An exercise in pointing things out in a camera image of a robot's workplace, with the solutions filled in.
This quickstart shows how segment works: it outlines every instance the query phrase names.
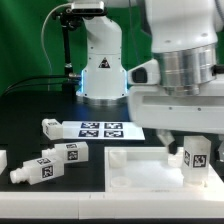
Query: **cable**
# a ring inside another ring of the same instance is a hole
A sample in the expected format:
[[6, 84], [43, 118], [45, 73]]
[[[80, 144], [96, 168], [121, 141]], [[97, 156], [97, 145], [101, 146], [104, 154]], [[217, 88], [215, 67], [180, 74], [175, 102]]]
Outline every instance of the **cable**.
[[131, 30], [132, 42], [133, 42], [134, 49], [135, 49], [137, 63], [138, 63], [138, 65], [140, 65], [140, 57], [139, 57], [138, 47], [137, 47], [136, 38], [134, 35], [134, 30], [133, 30], [133, 15], [132, 15], [131, 7], [132, 7], [131, 0], [129, 0], [130, 30]]
[[65, 76], [65, 75], [33, 76], [33, 77], [29, 77], [29, 78], [20, 80], [20, 81], [18, 81], [16, 83], [10, 85], [5, 91], [7, 91], [8, 89], [13, 88], [13, 87], [19, 85], [20, 83], [23, 83], [23, 82], [27, 82], [27, 81], [31, 81], [31, 80], [35, 80], [35, 79], [49, 79], [49, 78], [51, 78], [51, 79], [62, 79], [62, 78], [69, 78], [69, 77]]
[[216, 4], [217, 11], [219, 13], [219, 16], [221, 17], [222, 22], [224, 23], [224, 15], [223, 15], [221, 4], [220, 4], [219, 0], [215, 0], [215, 4]]
[[62, 85], [62, 82], [55, 82], [55, 83], [37, 83], [37, 84], [25, 84], [25, 85], [20, 85], [20, 86], [14, 86], [6, 91], [3, 92], [3, 94], [1, 95], [1, 97], [6, 96], [9, 92], [11, 92], [14, 89], [18, 89], [18, 88], [24, 88], [24, 87], [30, 87], [30, 86], [47, 86], [47, 85]]
[[49, 76], [52, 75], [53, 73], [53, 69], [52, 69], [52, 64], [51, 64], [51, 61], [50, 61], [50, 58], [48, 56], [48, 53], [47, 53], [47, 50], [45, 48], [45, 43], [44, 43], [44, 35], [45, 35], [45, 29], [46, 29], [46, 25], [47, 25], [47, 22], [51, 16], [51, 14], [56, 11], [57, 9], [60, 9], [60, 8], [64, 8], [64, 7], [68, 7], [68, 6], [71, 6], [71, 3], [68, 3], [68, 4], [63, 4], [63, 5], [59, 5], [57, 7], [55, 7], [53, 10], [50, 11], [50, 13], [47, 15], [45, 21], [44, 21], [44, 24], [43, 24], [43, 27], [42, 27], [42, 30], [41, 30], [41, 46], [42, 46], [42, 49], [43, 49], [43, 52], [44, 52], [44, 55], [47, 59], [47, 62], [48, 62], [48, 66], [49, 66]]

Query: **black cable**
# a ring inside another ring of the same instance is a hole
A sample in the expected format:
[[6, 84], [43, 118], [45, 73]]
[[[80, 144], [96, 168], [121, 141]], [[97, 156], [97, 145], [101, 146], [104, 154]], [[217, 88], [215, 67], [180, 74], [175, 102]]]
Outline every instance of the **black cable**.
[[14, 86], [8, 90], [5, 90], [1, 97], [6, 96], [9, 92], [12, 90], [18, 89], [18, 88], [24, 88], [24, 87], [30, 87], [30, 86], [47, 86], [47, 85], [62, 85], [63, 82], [55, 82], [55, 83], [36, 83], [36, 84], [25, 84], [25, 85], [20, 85], [20, 86]]
[[215, 4], [216, 4], [217, 11], [219, 13], [219, 16], [222, 19], [222, 22], [224, 23], [224, 14], [222, 12], [222, 7], [221, 7], [219, 0], [215, 0]]
[[29, 77], [29, 78], [20, 80], [20, 81], [18, 81], [16, 83], [10, 85], [5, 91], [7, 91], [10, 88], [13, 88], [14, 86], [19, 85], [20, 83], [27, 82], [27, 81], [31, 81], [31, 80], [35, 80], [35, 79], [62, 79], [62, 78], [65, 78], [66, 79], [66, 78], [69, 78], [69, 77], [68, 76], [65, 76], [65, 75], [33, 76], [33, 77]]

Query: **robot camera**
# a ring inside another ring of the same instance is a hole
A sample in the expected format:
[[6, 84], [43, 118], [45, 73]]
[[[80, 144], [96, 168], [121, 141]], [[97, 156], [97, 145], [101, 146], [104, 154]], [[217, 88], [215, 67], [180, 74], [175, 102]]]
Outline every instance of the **robot camera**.
[[72, 4], [72, 13], [77, 16], [103, 16], [106, 15], [106, 8], [103, 1], [79, 2]]

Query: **table surface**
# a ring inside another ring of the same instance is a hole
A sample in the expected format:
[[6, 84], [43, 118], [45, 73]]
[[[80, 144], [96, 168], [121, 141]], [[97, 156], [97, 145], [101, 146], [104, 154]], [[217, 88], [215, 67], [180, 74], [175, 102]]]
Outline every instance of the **table surface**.
[[[102, 192], [105, 191], [104, 147], [105, 146], [162, 146], [155, 130], [143, 129], [145, 141], [88, 140], [89, 162], [66, 164], [65, 175], [36, 185], [28, 183], [12, 184], [9, 178], [11, 170], [22, 167], [27, 160], [41, 157], [41, 151], [53, 148], [56, 143], [75, 142], [74, 139], [50, 141], [43, 133], [43, 119], [63, 121], [130, 121], [127, 105], [96, 107], [77, 103], [68, 94], [61, 92], [22, 91], [13, 92], [0, 98], [0, 150], [7, 150], [8, 166], [0, 176], [1, 191], [6, 192]], [[173, 132], [178, 146], [183, 145], [189, 132]], [[215, 160], [220, 145], [217, 135], [204, 135], [212, 141], [211, 164], [223, 175], [222, 164]], [[181, 223], [201, 223], [200, 220], [179, 220]], [[0, 220], [0, 223], [15, 223], [16, 220]], [[135, 223], [135, 220], [123, 220]], [[170, 223], [169, 220], [151, 220], [150, 223]]]

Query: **green wall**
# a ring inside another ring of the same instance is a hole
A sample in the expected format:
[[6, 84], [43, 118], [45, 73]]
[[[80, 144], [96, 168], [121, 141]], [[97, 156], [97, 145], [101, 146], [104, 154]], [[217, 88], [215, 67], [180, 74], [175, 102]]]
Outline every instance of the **green wall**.
[[[0, 7], [0, 93], [10, 84], [34, 75], [48, 75], [49, 68], [42, 52], [40, 34], [48, 13], [66, 0], [1, 0]], [[133, 28], [141, 62], [151, 58], [151, 39], [140, 30], [139, 10], [134, 7]], [[122, 64], [125, 69], [137, 65], [130, 32], [129, 9], [109, 9], [108, 17], [123, 31]], [[224, 35], [219, 34], [219, 58], [224, 60]], [[85, 27], [70, 33], [72, 62], [76, 73], [86, 65]], [[53, 65], [53, 74], [63, 74], [63, 42], [59, 21], [50, 20], [46, 27], [45, 45]]]

